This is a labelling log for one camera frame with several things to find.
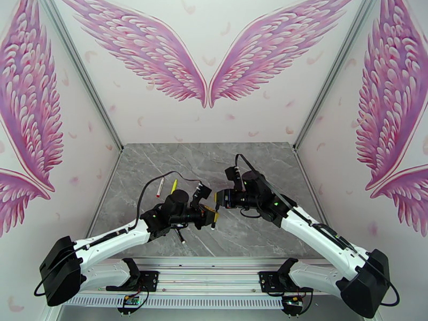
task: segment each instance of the black cable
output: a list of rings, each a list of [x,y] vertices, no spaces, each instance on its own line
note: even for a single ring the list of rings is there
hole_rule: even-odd
[[[312,305],[312,298],[314,298],[314,292],[313,291],[311,292],[311,298],[309,300],[308,306],[306,306],[305,309],[301,313],[299,313],[299,316],[301,316],[302,314],[305,314],[309,310],[309,308]]]
[[[287,206],[287,208],[289,210],[291,210],[296,215],[298,215],[301,219],[303,219],[306,223],[308,223],[309,226],[312,225],[312,221],[310,219],[306,218],[301,213],[299,213],[297,210],[295,210],[294,207],[292,205],[290,205],[290,203],[279,193],[279,191],[277,191],[268,181],[266,181],[266,179],[264,179],[262,177],[262,175],[260,174],[260,172],[258,172],[252,166],[252,164],[245,158],[245,156],[243,154],[236,154],[235,155],[235,166],[238,165],[238,158],[239,157],[241,157],[243,159],[243,161],[245,162],[245,164],[248,165],[248,167],[250,168],[250,170],[263,182],[264,185],[266,185],[269,188],[270,191],[272,191],[274,194],[276,194],[276,196],[285,204],[285,206]]]
[[[271,296],[271,297],[282,297],[282,296],[285,295],[285,292],[282,292],[282,293],[269,293],[269,292],[266,292],[266,294],[269,295],[269,296]]]
[[[396,299],[394,303],[381,303],[380,305],[384,306],[384,307],[395,307],[398,304],[400,304],[400,294],[398,293],[397,289],[395,288],[394,284],[392,284],[392,282],[390,280],[388,280],[386,278],[386,276],[379,271],[379,269],[377,269],[375,266],[373,266],[366,258],[364,258],[361,254],[358,254],[358,256],[364,260],[366,262],[366,264],[368,264],[370,267],[372,267],[379,275],[382,276],[382,278],[386,281],[386,284],[388,286],[391,286],[392,290],[395,293]]]
[[[126,304],[126,302],[129,300],[129,299],[132,299],[133,297],[136,297],[138,294],[140,294],[141,293],[141,286],[138,288],[138,291],[135,293],[135,294],[132,294],[132,295],[125,295],[125,297],[124,297],[124,301],[123,301],[123,303],[122,303],[122,308],[124,309],[125,308],[125,304]]]
[[[39,290],[39,288],[42,286],[42,284],[44,283],[44,281],[49,277],[49,275],[52,273],[52,271],[54,271],[55,270],[55,268],[57,267],[57,266],[59,266],[60,265],[60,263],[62,263],[64,260],[66,260],[67,258],[69,258],[73,253],[76,253],[77,251],[79,251],[79,250],[81,250],[81,249],[84,249],[86,247],[86,245],[84,245],[84,246],[81,246],[80,248],[78,248],[78,249],[76,249],[76,250],[73,250],[72,252],[70,252],[69,254],[67,254],[64,258],[62,258],[60,261],[58,261],[51,269],[50,269],[50,271],[48,272],[48,274],[46,275],[46,276],[44,276],[44,278],[42,279],[42,281],[40,281],[40,283],[37,285],[37,287],[36,287],[36,289],[34,290],[34,296],[37,296],[37,297],[39,297],[39,296],[44,296],[44,295],[46,295],[46,292],[45,293],[38,293],[37,291]]]
[[[246,217],[246,218],[260,218],[260,217],[262,216],[262,215],[260,215],[260,214],[255,215],[255,216],[245,215],[245,214],[242,212],[243,210],[248,211],[249,209],[242,208],[242,209],[239,211],[239,213],[240,213],[241,215],[243,215],[244,217]]]
[[[248,165],[248,167],[251,169],[251,171],[285,204],[285,206],[288,207],[288,209],[290,209],[292,212],[294,212],[296,215],[298,215],[300,218],[302,218],[304,221],[306,221],[309,226],[312,226],[312,222],[308,218],[306,218],[305,216],[300,214],[298,211],[296,211],[294,209],[294,207],[291,206],[290,203],[268,181],[266,181],[264,178],[262,178],[261,174],[251,165],[251,163],[245,158],[245,156],[243,154],[236,154],[235,155],[235,166],[238,166],[238,158],[239,157],[241,157],[243,159],[243,161]],[[321,230],[319,230],[319,229],[317,229],[317,230],[321,234],[325,235],[325,233],[321,232]],[[357,253],[356,249],[348,241],[340,241],[340,242],[343,243],[343,245],[345,245],[349,249],[351,249],[353,252]],[[365,259],[361,254],[358,254],[358,255],[362,260],[364,260],[369,266],[371,266],[378,274],[380,274],[382,276],[382,278],[386,281],[386,283],[389,286],[391,286],[392,290],[394,291],[394,293],[396,295],[396,301],[394,303],[381,303],[380,305],[386,306],[386,307],[397,306],[400,303],[400,295],[399,295],[397,289],[395,288],[395,286],[385,277],[385,275],[382,272],[380,272],[375,266],[373,266],[370,262],[368,262],[367,259]],[[311,293],[311,299],[310,299],[309,305],[305,309],[304,312],[306,312],[308,310],[311,303],[312,303],[312,293]]]
[[[183,177],[183,176],[181,175],[181,173],[180,173],[180,172],[177,172],[177,171],[170,171],[170,172],[168,172],[168,173],[162,174],[162,175],[160,175],[160,176],[158,176],[158,177],[155,177],[155,178],[151,179],[150,181],[148,181],[148,182],[146,183],[146,185],[144,186],[143,190],[141,191],[140,197],[138,198],[138,202],[137,202],[137,214],[136,214],[135,224],[134,224],[134,226],[131,226],[131,227],[129,228],[129,230],[130,230],[130,231],[131,231],[131,230],[133,230],[133,229],[135,229],[135,228],[137,227],[138,220],[140,219],[140,206],[141,206],[141,201],[142,201],[142,199],[143,199],[144,192],[146,191],[146,189],[147,189],[147,187],[149,186],[149,184],[151,184],[152,182],[154,182],[154,181],[156,181],[156,180],[158,180],[158,179],[164,178],[165,176],[170,175],[170,174],[172,174],[172,173],[177,173],[179,176],[181,176],[181,178],[182,178],[183,180],[186,180],[186,181],[189,181],[189,182],[199,182],[199,183],[201,183],[201,181],[200,181],[200,180],[186,179],[185,177]]]
[[[149,289],[145,285],[142,285],[142,287],[144,287],[146,289],[147,295],[146,295],[146,298],[144,299],[144,301],[141,303],[141,305],[139,307],[137,307],[135,309],[135,311],[137,311],[140,307],[142,307],[147,302],[147,299],[149,298]]]

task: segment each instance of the pink feather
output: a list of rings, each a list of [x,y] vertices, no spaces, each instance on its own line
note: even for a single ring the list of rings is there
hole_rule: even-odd
[[[210,106],[234,101],[290,67],[334,28],[351,0],[307,0],[259,17],[235,39],[209,86]]]
[[[388,178],[371,198],[385,195],[398,207],[398,218],[422,236],[428,233],[428,164],[403,170]]]
[[[2,125],[25,171],[55,191],[49,171],[61,162],[55,63],[35,0],[21,0],[0,48]]]
[[[104,0],[63,0],[83,30],[167,96],[207,105],[206,83],[180,37],[164,22]]]
[[[0,237],[22,224],[28,201],[36,197],[50,199],[49,195],[32,179],[18,172],[0,169]]]
[[[402,0],[381,0],[365,54],[357,129],[358,160],[372,189],[402,161],[426,109],[428,53]]]

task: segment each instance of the wing mural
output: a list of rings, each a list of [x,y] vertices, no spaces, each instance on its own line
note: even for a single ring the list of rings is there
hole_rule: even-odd
[[[17,221],[24,221],[24,209],[28,201],[36,197],[50,199],[48,193],[25,175],[0,169],[0,237],[3,227],[8,232]]]
[[[360,90],[358,160],[371,169],[366,190],[398,207],[400,222],[427,235],[428,165],[393,174],[428,104],[426,38],[403,0],[381,0],[380,19],[368,39]]]
[[[231,45],[209,86],[210,107],[250,95],[317,44],[351,0],[307,0],[248,24]]]
[[[358,160],[371,169],[366,189],[401,162],[428,104],[428,53],[402,0],[381,0],[365,54],[357,130]]]
[[[103,0],[62,0],[83,30],[125,67],[157,90],[212,108],[221,97],[237,101],[292,65],[334,28],[351,0],[307,0],[264,15],[241,32],[207,83],[180,37],[164,22]]]
[[[376,189],[371,198],[385,195],[398,207],[398,218],[422,236],[428,233],[428,164],[394,174]]]
[[[174,30],[161,20],[104,0],[62,0],[77,11],[83,30],[125,67],[183,101],[207,105],[207,84]]]
[[[28,201],[55,191],[49,171],[61,163],[55,63],[36,0],[20,0],[0,48],[0,122],[29,177],[0,171],[0,236],[24,219]]]

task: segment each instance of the yellow pen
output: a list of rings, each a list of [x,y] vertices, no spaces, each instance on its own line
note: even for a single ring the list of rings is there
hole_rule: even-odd
[[[172,185],[171,194],[175,191],[175,189],[177,189],[177,182],[178,182],[178,180],[175,179],[174,184]]]

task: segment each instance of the pen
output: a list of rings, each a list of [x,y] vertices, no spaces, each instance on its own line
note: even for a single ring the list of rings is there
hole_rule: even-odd
[[[159,188],[157,189],[156,197],[161,196],[162,187],[164,186],[165,178],[161,178]]]
[[[174,184],[172,185],[171,194],[175,191],[175,189],[177,189],[177,183],[178,183],[178,180],[175,179]]]
[[[180,242],[182,244],[186,243],[186,240],[183,238],[183,235],[181,235],[181,232],[178,229],[175,229],[175,232],[177,233],[178,238],[180,239]]]

